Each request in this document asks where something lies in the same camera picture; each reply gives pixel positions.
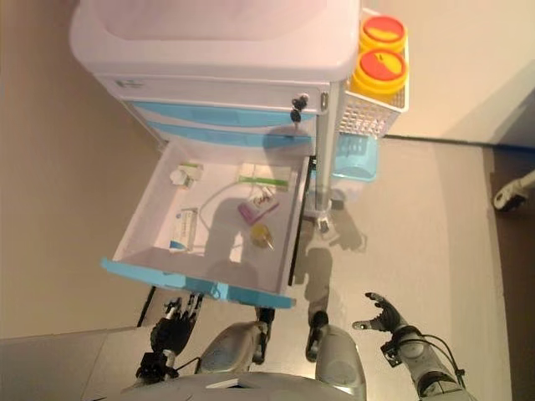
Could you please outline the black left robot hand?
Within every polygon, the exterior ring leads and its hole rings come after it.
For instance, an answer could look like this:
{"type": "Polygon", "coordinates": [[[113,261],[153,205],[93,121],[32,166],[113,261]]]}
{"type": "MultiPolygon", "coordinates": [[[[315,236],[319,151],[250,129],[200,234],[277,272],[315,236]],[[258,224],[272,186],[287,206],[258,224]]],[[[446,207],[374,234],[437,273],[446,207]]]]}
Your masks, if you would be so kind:
{"type": "Polygon", "coordinates": [[[153,352],[168,350],[179,355],[184,350],[196,325],[203,297],[202,294],[191,293],[186,304],[183,304],[181,297],[166,304],[165,316],[150,333],[153,352]]]}

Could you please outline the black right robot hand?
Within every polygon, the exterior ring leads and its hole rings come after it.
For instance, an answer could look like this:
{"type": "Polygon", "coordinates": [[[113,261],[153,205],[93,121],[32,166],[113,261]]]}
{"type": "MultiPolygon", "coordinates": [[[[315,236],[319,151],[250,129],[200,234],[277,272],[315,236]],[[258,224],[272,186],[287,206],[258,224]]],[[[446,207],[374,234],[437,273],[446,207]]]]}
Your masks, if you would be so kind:
{"type": "Polygon", "coordinates": [[[395,334],[400,327],[407,325],[399,311],[385,297],[376,292],[366,292],[364,296],[374,302],[380,313],[370,320],[353,322],[354,330],[375,330],[395,334]]]}

